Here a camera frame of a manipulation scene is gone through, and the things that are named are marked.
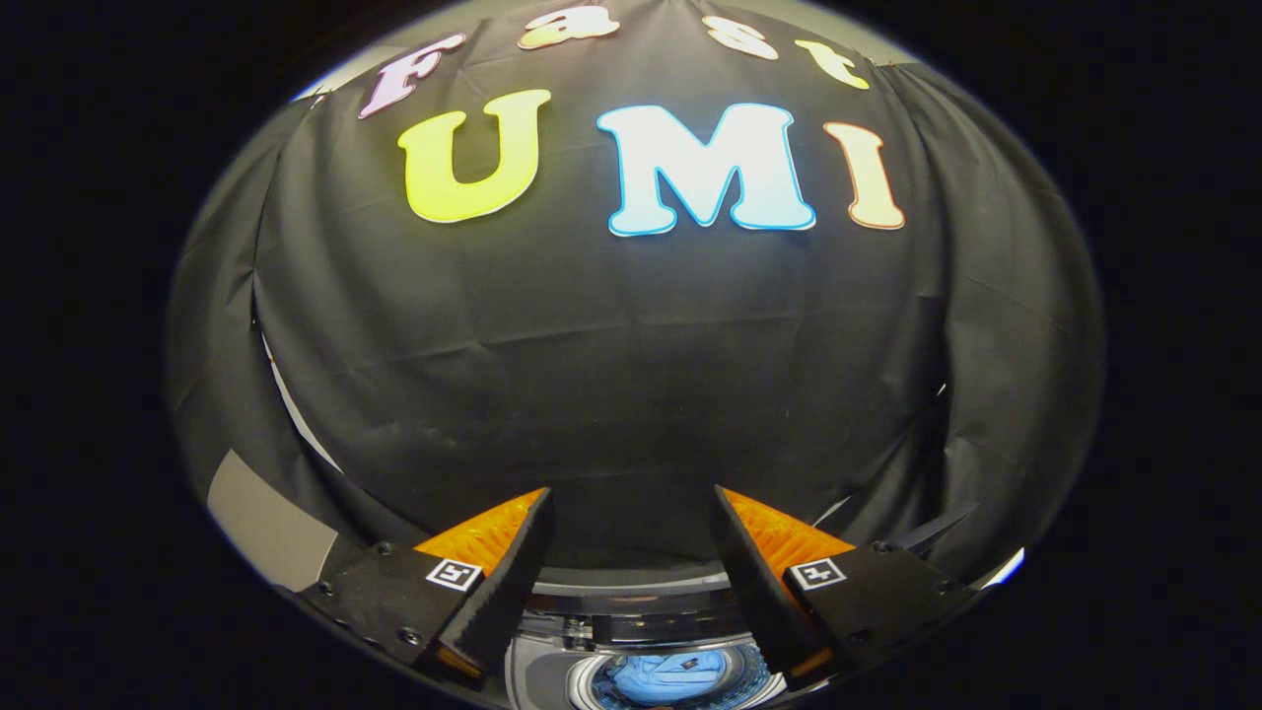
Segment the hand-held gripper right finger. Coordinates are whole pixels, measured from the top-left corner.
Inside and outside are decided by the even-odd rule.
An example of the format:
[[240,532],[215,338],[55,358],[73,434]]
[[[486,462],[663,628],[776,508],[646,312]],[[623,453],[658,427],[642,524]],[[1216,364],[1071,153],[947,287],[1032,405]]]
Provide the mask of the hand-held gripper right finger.
[[753,643],[793,690],[870,673],[977,602],[916,545],[848,544],[723,486],[712,536]]

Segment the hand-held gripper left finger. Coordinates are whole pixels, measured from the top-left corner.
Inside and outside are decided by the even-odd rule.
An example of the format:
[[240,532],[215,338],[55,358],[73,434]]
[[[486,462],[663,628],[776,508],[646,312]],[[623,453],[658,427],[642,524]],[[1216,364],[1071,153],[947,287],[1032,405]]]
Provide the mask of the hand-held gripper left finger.
[[530,491],[427,542],[379,542],[297,599],[416,673],[487,681],[502,658],[555,532],[553,493]]

